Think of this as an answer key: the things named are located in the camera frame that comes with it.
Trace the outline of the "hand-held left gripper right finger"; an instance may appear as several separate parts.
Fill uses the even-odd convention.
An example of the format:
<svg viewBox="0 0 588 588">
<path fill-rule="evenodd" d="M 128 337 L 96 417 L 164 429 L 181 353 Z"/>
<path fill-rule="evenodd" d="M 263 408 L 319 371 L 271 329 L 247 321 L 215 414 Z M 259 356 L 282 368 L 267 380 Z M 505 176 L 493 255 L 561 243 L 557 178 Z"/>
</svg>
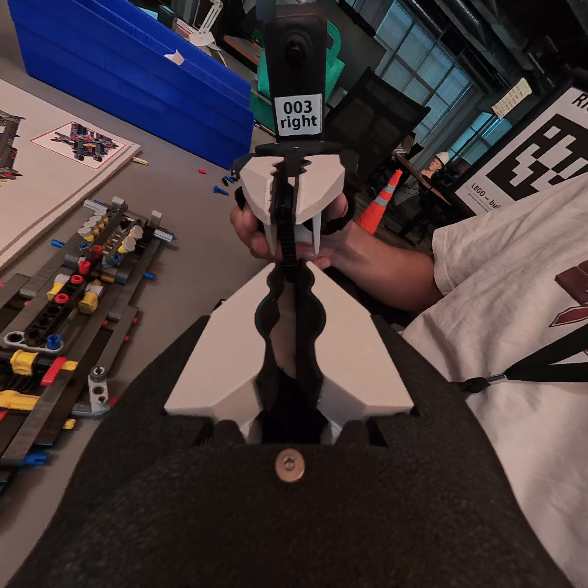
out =
<svg viewBox="0 0 588 588">
<path fill-rule="evenodd" d="M 414 403 L 369 311 L 314 264 L 311 292 L 326 322 L 315 340 L 324 379 L 318 410 L 328 420 L 322 442 L 335 442 L 351 420 L 408 413 Z"/>
</svg>

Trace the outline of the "building instruction booklet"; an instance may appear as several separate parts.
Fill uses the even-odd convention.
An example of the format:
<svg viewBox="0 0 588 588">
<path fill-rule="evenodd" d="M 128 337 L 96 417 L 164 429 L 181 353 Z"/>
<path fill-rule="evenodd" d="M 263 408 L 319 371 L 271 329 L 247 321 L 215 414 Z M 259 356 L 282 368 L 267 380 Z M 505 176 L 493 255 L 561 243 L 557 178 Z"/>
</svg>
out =
<svg viewBox="0 0 588 588">
<path fill-rule="evenodd" d="M 1 268 L 140 150 L 1 81 Z"/>
</svg>

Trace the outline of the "toy car chassis model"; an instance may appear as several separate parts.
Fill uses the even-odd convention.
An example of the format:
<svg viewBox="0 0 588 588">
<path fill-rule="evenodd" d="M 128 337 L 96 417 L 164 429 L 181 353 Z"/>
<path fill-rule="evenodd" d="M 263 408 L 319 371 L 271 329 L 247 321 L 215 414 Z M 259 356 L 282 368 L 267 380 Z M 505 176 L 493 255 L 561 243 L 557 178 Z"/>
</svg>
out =
<svg viewBox="0 0 588 588">
<path fill-rule="evenodd" d="M 101 417 L 115 401 L 109 373 L 138 320 L 131 304 L 149 265 L 174 234 L 162 214 L 125 201 L 92 200 L 90 218 L 34 275 L 1 283 L 1 491 L 76 418 Z"/>
</svg>

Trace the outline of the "white document stand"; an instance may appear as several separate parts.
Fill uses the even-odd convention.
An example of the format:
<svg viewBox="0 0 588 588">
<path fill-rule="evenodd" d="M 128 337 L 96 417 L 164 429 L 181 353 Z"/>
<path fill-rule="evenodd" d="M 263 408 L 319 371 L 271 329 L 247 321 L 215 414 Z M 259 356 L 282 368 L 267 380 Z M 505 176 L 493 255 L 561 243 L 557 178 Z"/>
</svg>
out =
<svg viewBox="0 0 588 588">
<path fill-rule="evenodd" d="M 211 49 L 217 49 L 212 28 L 223 7 L 222 1 L 192 1 L 190 5 L 187 40 L 208 55 Z"/>
</svg>

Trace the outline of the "figure with white hard hat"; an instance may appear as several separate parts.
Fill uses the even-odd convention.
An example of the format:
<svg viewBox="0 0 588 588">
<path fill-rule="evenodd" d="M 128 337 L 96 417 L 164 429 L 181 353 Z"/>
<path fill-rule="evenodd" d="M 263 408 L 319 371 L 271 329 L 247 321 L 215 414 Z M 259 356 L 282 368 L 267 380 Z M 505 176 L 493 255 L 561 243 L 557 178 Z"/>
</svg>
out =
<svg viewBox="0 0 588 588">
<path fill-rule="evenodd" d="M 421 175 L 427 179 L 432 179 L 433 175 L 440 172 L 450 161 L 450 153 L 441 151 L 437 153 L 430 161 L 427 168 L 421 170 Z"/>
</svg>

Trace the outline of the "person's right forearm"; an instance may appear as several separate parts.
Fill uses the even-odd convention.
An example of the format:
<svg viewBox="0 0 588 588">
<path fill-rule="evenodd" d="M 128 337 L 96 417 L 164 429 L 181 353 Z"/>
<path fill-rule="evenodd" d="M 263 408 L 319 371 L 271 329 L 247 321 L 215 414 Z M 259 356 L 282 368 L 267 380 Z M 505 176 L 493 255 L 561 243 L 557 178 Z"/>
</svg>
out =
<svg viewBox="0 0 588 588">
<path fill-rule="evenodd" d="M 355 222 L 329 239 L 332 266 L 379 302 L 421 313 L 442 300 L 431 256 L 382 242 Z"/>
</svg>

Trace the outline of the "orange traffic cone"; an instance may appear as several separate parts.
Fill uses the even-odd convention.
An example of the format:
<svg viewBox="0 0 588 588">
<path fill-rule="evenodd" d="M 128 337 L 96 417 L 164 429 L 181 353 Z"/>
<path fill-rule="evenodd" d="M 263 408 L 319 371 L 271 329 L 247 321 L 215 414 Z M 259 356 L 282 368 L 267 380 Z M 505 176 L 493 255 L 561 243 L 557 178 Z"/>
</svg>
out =
<svg viewBox="0 0 588 588">
<path fill-rule="evenodd" d="M 398 186 L 402 176 L 402 170 L 398 169 L 384 188 L 379 192 L 378 196 L 374 198 L 371 204 L 361 213 L 356 224 L 369 234 L 374 235 L 384 212 Z"/>
</svg>

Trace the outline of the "person's right hand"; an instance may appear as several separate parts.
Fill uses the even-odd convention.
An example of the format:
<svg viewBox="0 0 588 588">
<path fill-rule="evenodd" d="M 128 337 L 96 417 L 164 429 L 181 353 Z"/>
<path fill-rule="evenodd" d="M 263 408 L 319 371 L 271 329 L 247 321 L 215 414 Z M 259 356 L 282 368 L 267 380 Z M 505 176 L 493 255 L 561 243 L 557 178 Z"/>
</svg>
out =
<svg viewBox="0 0 588 588">
<path fill-rule="evenodd" d="M 349 204 L 345 195 L 340 194 L 325 210 L 325 213 L 328 220 L 338 220 L 347 214 L 348 209 Z M 236 206 L 231 211 L 231 224 L 240 241 L 249 248 L 250 253 L 254 257 L 269 262 L 282 261 L 281 246 L 276 245 L 275 252 L 271 253 L 269 242 L 267 241 L 269 232 L 266 229 L 262 233 L 258 229 L 258 219 L 248 204 L 244 206 L 244 209 L 239 209 Z M 340 231 L 336 231 L 331 235 L 321 236 L 318 254 L 315 254 L 312 245 L 302 242 L 298 243 L 296 246 L 298 259 L 312 262 L 320 270 L 327 269 L 331 266 L 334 256 L 344 249 L 351 229 L 351 223 L 348 223 Z"/>
</svg>

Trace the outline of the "black toothed rack piece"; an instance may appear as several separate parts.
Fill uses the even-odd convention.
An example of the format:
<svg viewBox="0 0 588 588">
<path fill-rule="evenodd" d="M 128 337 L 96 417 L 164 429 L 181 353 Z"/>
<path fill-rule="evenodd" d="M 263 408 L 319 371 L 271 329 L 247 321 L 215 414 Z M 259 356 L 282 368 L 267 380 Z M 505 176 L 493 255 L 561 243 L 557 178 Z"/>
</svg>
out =
<svg viewBox="0 0 588 588">
<path fill-rule="evenodd" d="M 295 241 L 296 198 L 296 189 L 287 179 L 274 180 L 270 212 L 276 226 L 277 240 L 281 245 L 283 274 L 289 283 L 295 283 L 298 278 Z"/>
</svg>

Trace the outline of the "black office chair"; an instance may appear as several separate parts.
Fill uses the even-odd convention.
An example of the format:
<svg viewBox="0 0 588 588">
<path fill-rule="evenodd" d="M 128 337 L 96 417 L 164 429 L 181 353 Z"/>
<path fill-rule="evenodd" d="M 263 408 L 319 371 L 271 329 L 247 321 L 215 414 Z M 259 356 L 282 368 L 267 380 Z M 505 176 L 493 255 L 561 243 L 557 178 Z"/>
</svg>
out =
<svg viewBox="0 0 588 588">
<path fill-rule="evenodd" d="M 358 155 L 357 177 L 364 181 L 429 112 L 430 107 L 407 97 L 368 67 L 327 114 L 324 138 Z"/>
</svg>

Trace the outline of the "green fabric tote bag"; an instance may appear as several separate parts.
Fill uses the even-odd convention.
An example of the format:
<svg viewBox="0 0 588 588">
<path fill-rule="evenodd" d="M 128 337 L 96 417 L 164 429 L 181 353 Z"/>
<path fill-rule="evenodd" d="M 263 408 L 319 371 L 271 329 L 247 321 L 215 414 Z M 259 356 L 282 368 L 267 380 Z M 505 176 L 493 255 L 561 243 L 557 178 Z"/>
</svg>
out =
<svg viewBox="0 0 588 588">
<path fill-rule="evenodd" d="M 339 59 L 339 52 L 342 46 L 341 34 L 338 28 L 331 23 L 330 20 L 327 21 L 327 35 L 330 40 L 327 42 L 326 50 L 325 100 L 329 99 L 330 94 L 334 90 L 334 87 L 345 67 L 345 64 Z M 257 89 L 251 89 L 249 107 L 254 113 L 255 122 L 268 128 L 269 131 L 274 134 L 275 125 L 272 106 L 269 100 L 269 77 L 264 48 L 262 49 L 256 75 L 258 78 Z"/>
</svg>

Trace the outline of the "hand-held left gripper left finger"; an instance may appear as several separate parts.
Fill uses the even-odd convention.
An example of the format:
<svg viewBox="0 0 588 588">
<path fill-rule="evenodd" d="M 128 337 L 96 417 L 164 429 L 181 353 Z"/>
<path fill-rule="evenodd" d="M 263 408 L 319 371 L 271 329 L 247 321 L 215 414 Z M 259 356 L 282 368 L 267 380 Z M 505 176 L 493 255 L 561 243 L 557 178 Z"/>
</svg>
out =
<svg viewBox="0 0 588 588">
<path fill-rule="evenodd" d="M 170 393 L 171 416 L 234 421 L 246 442 L 261 439 L 254 424 L 263 410 L 256 379 L 266 344 L 277 323 L 277 298 L 268 278 L 270 263 L 214 310 Z"/>
</svg>

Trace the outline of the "blue plastic bin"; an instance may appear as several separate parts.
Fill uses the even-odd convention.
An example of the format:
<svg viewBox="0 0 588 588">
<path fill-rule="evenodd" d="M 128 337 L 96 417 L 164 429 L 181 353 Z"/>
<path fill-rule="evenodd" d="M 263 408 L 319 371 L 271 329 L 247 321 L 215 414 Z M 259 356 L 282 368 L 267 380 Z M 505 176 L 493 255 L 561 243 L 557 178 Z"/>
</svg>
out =
<svg viewBox="0 0 588 588">
<path fill-rule="evenodd" d="M 249 153 L 250 83 L 129 1 L 8 6 L 30 76 L 223 168 Z"/>
</svg>

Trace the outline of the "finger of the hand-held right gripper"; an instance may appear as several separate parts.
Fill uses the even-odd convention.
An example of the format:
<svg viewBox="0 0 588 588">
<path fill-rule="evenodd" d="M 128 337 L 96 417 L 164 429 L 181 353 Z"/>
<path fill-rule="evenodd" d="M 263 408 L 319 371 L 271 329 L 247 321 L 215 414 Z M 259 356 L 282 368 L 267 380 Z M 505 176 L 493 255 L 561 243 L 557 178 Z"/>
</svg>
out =
<svg viewBox="0 0 588 588">
<path fill-rule="evenodd" d="M 308 161 L 298 177 L 295 226 L 310 221 L 311 236 L 301 237 L 303 231 L 295 228 L 295 239 L 299 256 L 320 256 L 322 229 L 347 213 L 345 169 L 339 154 L 310 156 Z"/>
<path fill-rule="evenodd" d="M 276 255 L 277 246 L 276 224 L 270 213 L 272 183 L 277 172 L 276 166 L 281 162 L 283 157 L 252 155 L 239 172 L 246 202 L 263 225 L 272 256 Z"/>
</svg>

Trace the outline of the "white paper note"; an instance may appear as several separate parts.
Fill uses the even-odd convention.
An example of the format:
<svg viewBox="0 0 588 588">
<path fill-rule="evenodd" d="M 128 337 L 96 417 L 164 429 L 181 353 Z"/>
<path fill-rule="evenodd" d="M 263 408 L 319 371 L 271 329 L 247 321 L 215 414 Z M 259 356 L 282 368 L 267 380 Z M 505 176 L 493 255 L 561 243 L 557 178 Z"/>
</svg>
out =
<svg viewBox="0 0 588 588">
<path fill-rule="evenodd" d="M 522 77 L 492 106 L 492 111 L 498 119 L 502 120 L 532 93 L 532 87 L 527 79 Z"/>
</svg>

